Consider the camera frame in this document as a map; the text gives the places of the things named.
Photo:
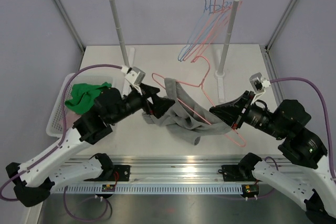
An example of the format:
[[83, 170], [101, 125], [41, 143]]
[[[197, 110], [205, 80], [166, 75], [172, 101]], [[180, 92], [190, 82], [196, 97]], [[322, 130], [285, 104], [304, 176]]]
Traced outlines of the green tank top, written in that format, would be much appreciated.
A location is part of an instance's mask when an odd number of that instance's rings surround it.
[[74, 84], [71, 89], [71, 99], [64, 102], [65, 107], [78, 115], [88, 112], [94, 105], [94, 100], [102, 91], [111, 88], [112, 85], [104, 82], [100, 85], [87, 83]]

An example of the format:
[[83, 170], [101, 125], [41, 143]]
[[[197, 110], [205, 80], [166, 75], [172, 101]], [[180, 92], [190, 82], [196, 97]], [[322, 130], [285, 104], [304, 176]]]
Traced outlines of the blue hanger of green top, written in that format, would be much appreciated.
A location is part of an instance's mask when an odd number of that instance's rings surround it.
[[182, 62], [190, 51], [205, 39], [211, 29], [213, 16], [216, 12], [216, 0], [204, 0], [203, 13], [191, 32], [186, 45], [181, 49], [177, 59]]

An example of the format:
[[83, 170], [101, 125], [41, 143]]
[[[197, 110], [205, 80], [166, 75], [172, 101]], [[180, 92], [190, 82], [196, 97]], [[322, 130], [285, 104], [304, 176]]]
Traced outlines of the mauve pink tank top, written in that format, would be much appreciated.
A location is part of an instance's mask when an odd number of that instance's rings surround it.
[[65, 117], [67, 127], [72, 127], [73, 123], [80, 118], [80, 115], [73, 111], [68, 111]]

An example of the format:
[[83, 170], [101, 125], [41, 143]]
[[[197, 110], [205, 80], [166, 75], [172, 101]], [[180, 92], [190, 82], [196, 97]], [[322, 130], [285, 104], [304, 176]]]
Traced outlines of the pink hanger of black top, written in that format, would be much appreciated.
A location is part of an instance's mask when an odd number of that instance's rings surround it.
[[241, 0], [216, 0], [216, 12], [214, 13], [213, 22], [211, 23], [211, 29], [208, 35], [200, 45], [195, 46], [193, 50], [190, 51], [183, 62], [191, 62], [196, 56], [204, 56], [205, 51], [215, 42], [223, 31], [227, 32], [225, 44], [228, 45], [240, 5]]

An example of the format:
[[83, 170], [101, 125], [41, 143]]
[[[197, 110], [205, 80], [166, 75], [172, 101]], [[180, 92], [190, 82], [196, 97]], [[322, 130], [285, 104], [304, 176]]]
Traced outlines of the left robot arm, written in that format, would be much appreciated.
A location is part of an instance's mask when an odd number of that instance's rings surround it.
[[115, 178], [114, 163], [105, 153], [73, 166], [63, 163], [92, 147], [112, 133], [112, 126], [139, 110], [160, 118], [175, 101], [158, 96], [159, 88], [140, 84], [122, 96], [116, 88], [106, 88], [95, 98], [91, 109], [73, 123], [54, 144], [25, 163], [12, 162], [6, 171], [14, 183], [15, 200], [25, 207], [46, 200], [57, 189], [75, 182], [107, 181]]

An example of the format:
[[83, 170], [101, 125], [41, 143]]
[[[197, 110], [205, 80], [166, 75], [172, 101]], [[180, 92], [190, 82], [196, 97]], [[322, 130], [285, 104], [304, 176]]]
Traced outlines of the grey tank top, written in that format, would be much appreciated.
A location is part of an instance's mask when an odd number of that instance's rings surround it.
[[194, 101], [175, 79], [165, 78], [164, 85], [166, 97], [175, 103], [159, 119], [143, 112], [147, 124], [165, 127], [170, 134], [192, 145], [199, 144], [202, 136], [223, 136], [231, 131], [229, 125]]

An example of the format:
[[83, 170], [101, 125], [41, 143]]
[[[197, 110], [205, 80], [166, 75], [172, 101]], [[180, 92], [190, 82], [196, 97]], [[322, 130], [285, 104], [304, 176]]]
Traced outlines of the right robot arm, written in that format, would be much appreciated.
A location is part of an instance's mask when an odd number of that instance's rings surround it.
[[282, 143], [283, 156], [301, 169], [309, 179], [306, 186], [272, 168], [261, 157], [248, 153], [238, 163], [244, 180], [260, 180], [290, 198], [305, 211], [312, 223], [335, 223], [335, 181], [329, 165], [328, 151], [321, 139], [306, 128], [311, 120], [297, 100], [283, 100], [274, 112], [259, 107], [255, 94], [245, 91], [239, 98], [213, 106], [210, 113], [233, 130], [246, 123]]

